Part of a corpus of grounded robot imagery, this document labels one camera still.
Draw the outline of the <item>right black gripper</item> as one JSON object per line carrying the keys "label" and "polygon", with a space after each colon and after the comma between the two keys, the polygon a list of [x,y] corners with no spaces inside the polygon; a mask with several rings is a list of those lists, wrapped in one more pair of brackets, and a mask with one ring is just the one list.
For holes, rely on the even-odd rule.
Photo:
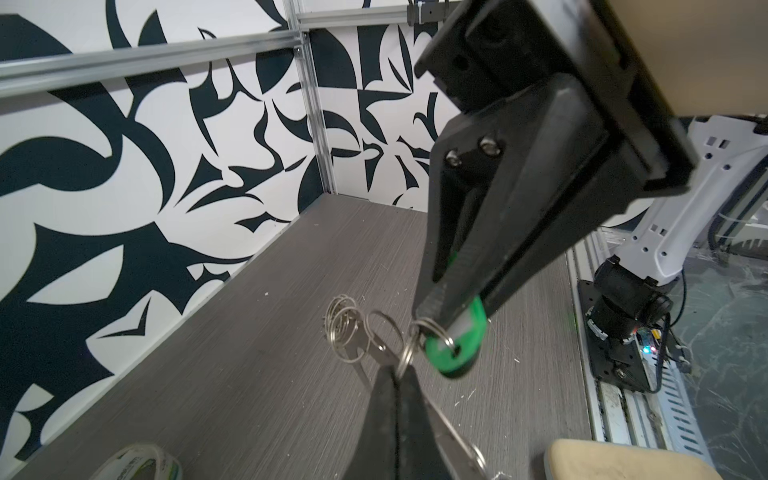
{"label": "right black gripper", "polygon": [[416,318],[493,314],[643,190],[689,189],[698,156],[606,1],[461,1],[414,72],[477,111],[430,153]]}

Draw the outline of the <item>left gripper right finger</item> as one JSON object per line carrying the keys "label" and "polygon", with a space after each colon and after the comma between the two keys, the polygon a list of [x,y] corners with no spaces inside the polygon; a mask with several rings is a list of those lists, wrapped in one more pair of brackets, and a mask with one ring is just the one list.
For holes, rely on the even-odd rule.
{"label": "left gripper right finger", "polygon": [[415,369],[406,368],[397,384],[397,478],[450,479],[430,424]]}

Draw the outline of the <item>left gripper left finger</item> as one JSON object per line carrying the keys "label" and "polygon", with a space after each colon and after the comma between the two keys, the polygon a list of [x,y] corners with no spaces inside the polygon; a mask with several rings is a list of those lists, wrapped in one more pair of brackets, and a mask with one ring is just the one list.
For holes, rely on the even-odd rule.
{"label": "left gripper left finger", "polygon": [[379,368],[358,442],[343,479],[398,478],[398,383],[392,366]]}

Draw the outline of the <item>green key tag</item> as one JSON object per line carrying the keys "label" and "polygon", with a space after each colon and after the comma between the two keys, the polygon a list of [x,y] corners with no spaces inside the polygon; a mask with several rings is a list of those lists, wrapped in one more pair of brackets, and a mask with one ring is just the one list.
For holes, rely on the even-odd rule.
{"label": "green key tag", "polygon": [[448,330],[449,345],[438,336],[429,336],[424,342],[424,353],[429,363],[444,377],[461,378],[474,366],[487,332],[488,316],[479,296]]}

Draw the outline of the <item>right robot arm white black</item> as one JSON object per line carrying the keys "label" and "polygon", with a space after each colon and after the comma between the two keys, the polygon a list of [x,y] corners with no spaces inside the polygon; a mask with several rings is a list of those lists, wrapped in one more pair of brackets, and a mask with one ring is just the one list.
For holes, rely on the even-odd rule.
{"label": "right robot arm white black", "polygon": [[635,200],[619,250],[669,283],[767,154],[763,1],[463,1],[418,60],[458,108],[430,153],[413,315],[428,360],[471,363],[531,276]]}

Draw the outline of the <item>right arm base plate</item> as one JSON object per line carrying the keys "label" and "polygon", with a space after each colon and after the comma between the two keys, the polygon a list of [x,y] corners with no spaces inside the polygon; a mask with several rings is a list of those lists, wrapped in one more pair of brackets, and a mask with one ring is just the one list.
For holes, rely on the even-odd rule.
{"label": "right arm base plate", "polygon": [[624,390],[650,393],[655,386],[649,377],[635,334],[631,333],[627,339],[609,337],[595,320],[603,317],[613,320],[614,311],[591,281],[579,280],[577,292],[586,327],[587,352],[593,376]]}

